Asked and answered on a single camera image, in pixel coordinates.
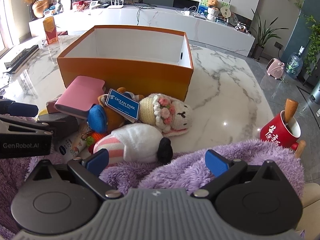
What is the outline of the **pink rectangular case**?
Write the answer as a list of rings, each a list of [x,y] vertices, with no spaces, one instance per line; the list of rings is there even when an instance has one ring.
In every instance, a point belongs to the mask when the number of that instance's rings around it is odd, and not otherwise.
[[[89,110],[98,104],[104,94],[105,81],[88,76],[77,76],[59,97],[54,107],[57,111],[87,119]]]

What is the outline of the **panda plush pink striped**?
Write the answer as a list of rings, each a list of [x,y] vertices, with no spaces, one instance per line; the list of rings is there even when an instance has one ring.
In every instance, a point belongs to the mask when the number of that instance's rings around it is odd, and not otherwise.
[[[167,164],[173,157],[170,139],[155,127],[135,123],[115,129],[95,143],[93,153],[107,150],[108,165],[121,162]]]

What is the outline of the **brown bear plush blue outfit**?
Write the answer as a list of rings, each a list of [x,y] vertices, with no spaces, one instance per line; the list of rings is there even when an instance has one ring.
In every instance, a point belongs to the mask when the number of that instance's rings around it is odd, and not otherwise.
[[[110,133],[125,123],[138,120],[141,94],[129,92],[124,87],[110,89],[107,94],[98,97],[87,117],[89,128],[97,133]]]

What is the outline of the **crocheted white bunny plush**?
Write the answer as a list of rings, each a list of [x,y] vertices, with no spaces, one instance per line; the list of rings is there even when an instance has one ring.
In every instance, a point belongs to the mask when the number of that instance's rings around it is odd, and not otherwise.
[[[139,121],[156,127],[164,137],[174,137],[189,132],[193,109],[176,98],[150,94],[139,102]]]

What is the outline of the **yellow tape measure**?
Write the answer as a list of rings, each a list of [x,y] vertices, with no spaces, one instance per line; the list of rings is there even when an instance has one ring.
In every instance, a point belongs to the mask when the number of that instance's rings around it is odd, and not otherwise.
[[[35,120],[35,121],[38,121],[40,116],[46,115],[46,114],[48,114],[47,109],[46,109],[46,108],[45,108],[45,109],[42,109],[42,110],[39,111],[39,113],[37,114],[37,116],[35,116],[34,120]]]

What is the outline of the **white Vaseline lotion tube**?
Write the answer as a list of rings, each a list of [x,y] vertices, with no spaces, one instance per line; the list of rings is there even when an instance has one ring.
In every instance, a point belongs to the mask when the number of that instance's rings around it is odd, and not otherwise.
[[[87,147],[86,138],[90,132],[89,128],[79,129],[70,136],[58,141],[54,148],[60,153],[64,161],[69,161],[79,154]]]

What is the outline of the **black keyboard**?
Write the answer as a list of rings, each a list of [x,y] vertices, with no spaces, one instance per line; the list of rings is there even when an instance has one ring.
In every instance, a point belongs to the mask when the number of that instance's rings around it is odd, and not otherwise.
[[[13,61],[10,62],[10,65],[6,67],[6,71],[4,73],[15,74],[38,50],[38,45],[33,45],[30,48],[23,49],[13,59]]]

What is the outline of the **purple fluffy blanket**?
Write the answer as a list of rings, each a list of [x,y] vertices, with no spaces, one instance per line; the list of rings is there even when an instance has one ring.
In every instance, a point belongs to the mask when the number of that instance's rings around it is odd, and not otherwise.
[[[290,149],[255,139],[214,146],[213,150],[227,159],[241,159],[249,165],[262,165],[267,159],[274,160],[296,194],[299,197],[303,195],[304,169]],[[103,170],[99,178],[123,194],[130,188],[184,188],[187,193],[192,193],[214,179],[204,163],[206,151],[201,149],[175,153],[168,165],[118,163]],[[11,215],[11,202],[30,172],[44,158],[37,156],[1,160],[1,237],[4,239],[12,239],[19,231]]]

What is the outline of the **red yellow carton box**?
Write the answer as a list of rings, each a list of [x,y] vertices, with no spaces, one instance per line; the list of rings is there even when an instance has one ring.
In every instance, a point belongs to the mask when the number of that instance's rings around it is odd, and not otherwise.
[[[44,32],[48,44],[52,44],[58,40],[56,25],[53,16],[45,17],[43,20]]]

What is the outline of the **round copper vase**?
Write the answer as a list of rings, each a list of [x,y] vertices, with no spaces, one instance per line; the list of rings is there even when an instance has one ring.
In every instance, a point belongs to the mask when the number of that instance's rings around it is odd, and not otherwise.
[[[37,0],[32,5],[32,10],[37,18],[43,18],[44,10],[49,8],[49,0]]]

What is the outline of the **pink space heater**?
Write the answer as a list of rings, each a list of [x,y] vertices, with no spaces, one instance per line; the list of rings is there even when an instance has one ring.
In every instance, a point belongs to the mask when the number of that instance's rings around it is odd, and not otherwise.
[[[269,76],[279,80],[284,74],[285,63],[279,59],[272,58],[266,66],[266,72]]]

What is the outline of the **blue water jug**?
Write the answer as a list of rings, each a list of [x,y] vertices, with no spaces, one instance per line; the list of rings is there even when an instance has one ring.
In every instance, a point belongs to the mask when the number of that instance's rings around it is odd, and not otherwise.
[[[288,76],[290,76],[293,79],[296,79],[300,71],[303,67],[303,59],[302,54],[304,52],[305,47],[301,46],[299,51],[297,53],[293,53],[290,55],[286,67],[285,72]]]

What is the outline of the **white wifi router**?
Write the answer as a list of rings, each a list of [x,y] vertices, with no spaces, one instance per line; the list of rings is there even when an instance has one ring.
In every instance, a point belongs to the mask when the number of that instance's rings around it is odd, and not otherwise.
[[[124,6],[125,0],[110,0],[109,9],[121,9]]]

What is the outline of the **potted green plant right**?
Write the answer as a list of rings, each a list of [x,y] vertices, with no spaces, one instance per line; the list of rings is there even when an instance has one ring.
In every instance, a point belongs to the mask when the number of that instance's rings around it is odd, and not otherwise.
[[[252,30],[254,31],[256,35],[256,40],[257,40],[257,43],[253,49],[252,58],[255,59],[256,61],[259,61],[267,42],[272,38],[281,39],[281,37],[276,33],[276,31],[288,30],[288,28],[272,27],[272,25],[274,25],[274,23],[278,20],[278,17],[276,17],[269,24],[267,24],[266,21],[262,22],[259,12],[254,12],[252,9],[252,13],[253,13],[253,19],[257,24],[256,28],[252,27]]]

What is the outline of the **teddy bear in white pot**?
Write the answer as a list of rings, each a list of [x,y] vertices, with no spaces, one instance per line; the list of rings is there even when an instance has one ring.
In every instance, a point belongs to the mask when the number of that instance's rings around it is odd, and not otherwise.
[[[208,0],[207,1],[207,19],[209,21],[216,21],[216,17],[219,15],[220,10],[218,9],[218,0]]]

